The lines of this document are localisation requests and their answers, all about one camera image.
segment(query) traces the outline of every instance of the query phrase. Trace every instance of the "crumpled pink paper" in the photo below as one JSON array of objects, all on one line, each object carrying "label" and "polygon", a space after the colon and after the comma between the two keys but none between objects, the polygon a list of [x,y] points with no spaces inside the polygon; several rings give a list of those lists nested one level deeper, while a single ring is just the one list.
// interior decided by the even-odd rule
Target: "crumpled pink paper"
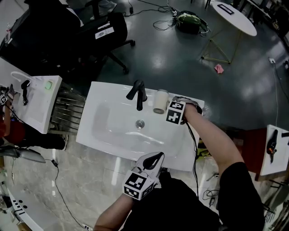
[{"label": "crumpled pink paper", "polygon": [[215,66],[215,70],[217,71],[218,74],[222,74],[224,72],[224,69],[222,68],[220,64],[217,64]]}]

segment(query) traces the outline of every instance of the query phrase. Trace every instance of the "white sink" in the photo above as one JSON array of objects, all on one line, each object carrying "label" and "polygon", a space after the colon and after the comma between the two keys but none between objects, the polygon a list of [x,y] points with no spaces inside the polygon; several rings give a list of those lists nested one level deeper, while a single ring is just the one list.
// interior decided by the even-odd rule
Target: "white sink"
[{"label": "white sink", "polygon": [[[166,115],[153,112],[155,90],[146,89],[148,99],[137,111],[137,93],[126,98],[132,86],[92,82],[82,113],[76,141],[116,156],[138,160],[150,152],[163,152],[163,167],[191,171],[193,140],[186,125],[166,122]],[[175,94],[169,94],[171,100]],[[204,107],[204,101],[191,98]],[[144,121],[144,127],[135,125]],[[196,140],[199,135],[192,128]]]}]

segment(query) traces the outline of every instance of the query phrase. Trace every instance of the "round white table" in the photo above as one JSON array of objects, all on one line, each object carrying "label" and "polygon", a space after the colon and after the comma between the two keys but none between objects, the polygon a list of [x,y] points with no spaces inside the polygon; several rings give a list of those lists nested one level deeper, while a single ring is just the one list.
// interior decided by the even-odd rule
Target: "round white table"
[{"label": "round white table", "polygon": [[[222,5],[226,6],[227,8],[229,8],[234,13],[233,14],[227,13],[226,11],[224,11],[223,9],[221,9],[218,6],[219,4],[222,4]],[[209,42],[208,42],[208,44],[207,44],[207,46],[206,46],[206,48],[205,48],[205,50],[203,52],[203,56],[201,58],[204,59],[204,60],[220,61],[220,62],[225,62],[225,63],[231,64],[233,59],[234,59],[234,56],[236,54],[237,47],[238,47],[239,42],[240,42],[241,34],[245,33],[245,34],[250,35],[250,36],[256,36],[257,35],[257,31],[256,31],[256,28],[253,26],[253,24],[250,22],[250,20],[247,19],[245,15],[243,15],[240,11],[235,9],[233,6],[225,4],[223,2],[213,2],[212,6],[215,9],[215,11],[217,11],[217,13],[222,18],[224,18],[227,22],[229,22],[231,25],[233,25],[235,28],[237,28],[239,30],[238,37],[237,37],[237,44],[236,44],[235,51],[234,51],[232,59],[229,59],[227,57],[227,55],[222,51],[222,49],[213,40],[213,38],[215,36],[217,36],[218,34],[221,33],[221,31],[220,31],[220,32],[216,33],[215,35],[213,35],[210,38],[210,40],[209,40]],[[215,59],[215,58],[211,58],[211,57],[206,56],[205,53],[206,53],[206,50],[207,50],[208,45],[209,45],[210,42],[212,42],[218,48],[220,53],[226,58],[225,60]]]}]

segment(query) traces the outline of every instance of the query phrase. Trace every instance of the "black t-shirt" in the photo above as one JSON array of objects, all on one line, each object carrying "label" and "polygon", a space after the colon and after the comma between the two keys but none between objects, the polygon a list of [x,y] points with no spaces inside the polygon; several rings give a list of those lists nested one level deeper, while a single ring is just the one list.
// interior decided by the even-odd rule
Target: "black t-shirt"
[{"label": "black t-shirt", "polygon": [[230,231],[262,231],[263,206],[246,165],[228,167],[220,179],[219,216],[204,206],[181,180],[170,178],[137,202],[122,231],[218,230],[219,219]]}]

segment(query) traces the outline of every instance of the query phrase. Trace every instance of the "black sleeve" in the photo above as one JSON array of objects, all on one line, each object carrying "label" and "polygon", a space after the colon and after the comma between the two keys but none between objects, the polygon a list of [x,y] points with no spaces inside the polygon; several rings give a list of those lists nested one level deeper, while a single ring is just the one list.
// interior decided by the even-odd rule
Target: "black sleeve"
[{"label": "black sleeve", "polygon": [[263,230],[263,205],[243,162],[234,163],[223,172],[218,210],[221,221],[229,230]]}]

